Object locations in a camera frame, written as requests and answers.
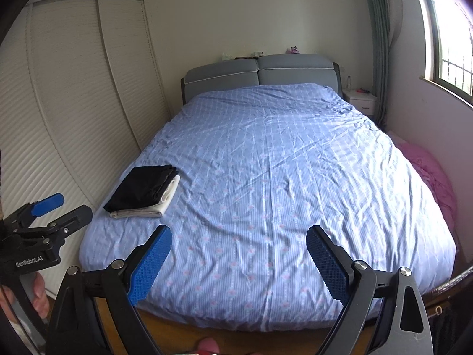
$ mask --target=gray curtain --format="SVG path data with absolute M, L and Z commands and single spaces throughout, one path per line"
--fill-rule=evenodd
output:
M 373 30 L 373 94 L 379 105 L 375 123 L 384 130 L 387 110 L 387 76 L 389 67 L 389 5 L 388 0 L 368 0 Z

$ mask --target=white nightstand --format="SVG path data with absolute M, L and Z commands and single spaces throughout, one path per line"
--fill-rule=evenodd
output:
M 378 99 L 371 93 L 358 93 L 355 89 L 344 90 L 344 99 L 370 118 L 375 114 Z

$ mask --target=human hand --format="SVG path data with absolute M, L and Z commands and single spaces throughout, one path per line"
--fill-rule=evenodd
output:
M 15 301 L 15 295 L 13 294 L 10 288 L 3 286 L 3 292 L 5 293 L 5 296 L 7 297 L 10 304 Z M 46 295 L 46 287 L 44 285 L 44 279 L 39 272 L 36 273 L 36 277 L 33 282 L 33 294 L 35 296 L 33 300 L 31 301 L 31 304 L 33 305 L 33 308 L 36 310 L 40 318 L 44 319 L 48 316 L 49 300 Z M 5 313 L 5 315 L 10 321 L 17 323 L 17 319 L 15 318 L 15 315 L 11 311 L 9 304 L 5 300 L 5 297 L 1 291 L 0 291 L 0 307 L 3 309 L 3 312 Z

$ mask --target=wrinkled fabric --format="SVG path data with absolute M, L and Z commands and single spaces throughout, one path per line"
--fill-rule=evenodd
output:
M 456 219 L 456 197 L 448 176 L 437 160 L 418 145 L 402 143 L 398 145 L 398 148 L 431 190 L 448 228 L 453 232 Z
M 429 188 L 328 87 L 196 96 L 120 180 L 133 167 L 166 164 L 181 181 L 161 219 L 116 220 L 100 208 L 80 248 L 84 269 L 101 269 L 169 226 L 171 252 L 138 303 L 163 318 L 229 330 L 332 325 L 341 304 L 307 252 L 314 224 L 374 269 L 411 268 L 421 293 L 451 275 L 455 244 Z

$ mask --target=nightstand drawer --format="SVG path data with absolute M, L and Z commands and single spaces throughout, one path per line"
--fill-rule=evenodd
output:
M 350 104 L 366 116 L 375 114 L 376 101 L 350 99 Z

